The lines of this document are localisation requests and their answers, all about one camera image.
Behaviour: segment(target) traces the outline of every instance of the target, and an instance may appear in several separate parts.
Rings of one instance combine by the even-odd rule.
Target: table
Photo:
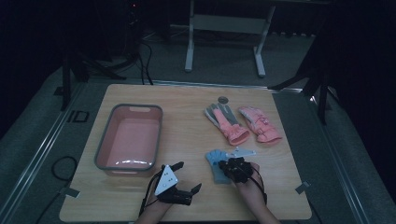
[[[60,219],[65,222],[137,219],[150,177],[109,176],[93,163],[111,109],[117,104],[130,103],[159,105],[163,109],[156,169],[163,164],[184,161],[184,167],[175,172],[179,179],[177,188],[190,190],[202,183],[190,206],[172,206],[163,221],[254,220],[234,185],[213,182],[205,159],[205,153],[215,148],[234,150],[204,114],[204,109],[220,96],[229,99],[228,105],[245,127],[242,115],[236,112],[238,106],[257,106],[266,112],[283,136],[282,141],[269,147],[258,143],[253,133],[240,147],[256,150],[257,155],[246,160],[260,165],[268,207],[275,216],[310,218],[312,214],[304,192],[298,194],[295,190],[301,185],[301,179],[271,92],[261,88],[113,84],[106,91],[70,186],[79,190],[80,195],[76,199],[66,197]]]
[[[276,7],[270,6],[266,19],[238,18],[226,16],[203,15],[194,12],[194,0],[190,0],[190,23],[189,23],[189,45],[187,47],[185,71],[192,71],[192,60],[194,54],[194,30],[209,30],[223,32],[237,32],[261,35],[260,42],[253,48],[254,58],[259,77],[265,76],[265,68],[262,62],[262,48],[268,30],[271,25]]]

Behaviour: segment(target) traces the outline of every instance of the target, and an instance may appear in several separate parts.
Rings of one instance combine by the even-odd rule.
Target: black hand-mounted device
[[[253,171],[257,172],[262,181],[262,176],[260,172],[254,169],[250,162],[246,162],[243,157],[230,158],[227,161],[219,161],[219,168],[224,172],[224,174],[229,177],[234,183],[246,183],[250,179],[262,192],[262,197],[264,198],[265,204],[267,204],[267,194],[264,192],[264,184],[260,185],[254,178]]]
[[[157,196],[158,201],[163,203],[177,203],[177,204],[185,204],[190,205],[192,201],[192,196],[199,192],[202,184],[199,184],[191,189],[191,191],[179,190],[176,188],[176,184],[178,183],[178,179],[174,174],[174,171],[182,168],[184,162],[178,162],[175,165],[163,165],[160,172],[155,174],[150,182],[148,183],[148,190],[146,192],[146,197],[143,199],[142,205],[140,207],[139,216],[143,213],[145,207],[151,205],[146,205],[149,191],[151,189],[151,185],[153,181],[157,179],[155,184],[154,194]]]

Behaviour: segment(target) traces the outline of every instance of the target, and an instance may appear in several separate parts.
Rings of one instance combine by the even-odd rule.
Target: person's right hand
[[[254,168],[251,178],[254,178],[263,188],[262,180],[258,174],[260,166],[254,162],[251,162],[250,164]],[[245,204],[261,224],[280,223],[266,206],[262,191],[251,179],[246,183],[235,183],[235,185],[244,199]]]

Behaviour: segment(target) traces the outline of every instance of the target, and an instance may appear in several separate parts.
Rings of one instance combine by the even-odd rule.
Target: table top
[[[235,147],[205,116],[204,109],[216,103],[220,96],[229,99],[228,105],[240,123],[247,127],[237,112],[242,105],[262,109],[283,139],[274,146],[256,141],[251,133],[241,148],[256,150],[245,157],[260,165],[268,207],[278,219],[308,219],[311,210],[301,185],[290,145],[285,135],[271,92],[260,88],[182,87],[149,85],[110,85],[93,124],[70,188],[80,191],[75,199],[66,197],[60,219],[75,221],[133,221],[151,177],[110,176],[94,164],[94,156],[106,127],[111,110],[118,104],[158,105],[163,109],[163,127],[155,169],[163,164],[184,161],[175,172],[177,188],[190,190],[202,183],[190,206],[174,205],[163,221],[254,220],[233,184],[215,184],[205,154],[213,149],[231,152]]]

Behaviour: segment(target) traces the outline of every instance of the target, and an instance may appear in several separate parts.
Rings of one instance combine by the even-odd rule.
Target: blue object
[[[206,159],[209,161],[210,168],[212,168],[212,173],[214,181],[216,184],[231,184],[230,178],[228,178],[224,172],[219,168],[219,161],[227,161],[225,151],[219,149],[214,149],[205,154]]]

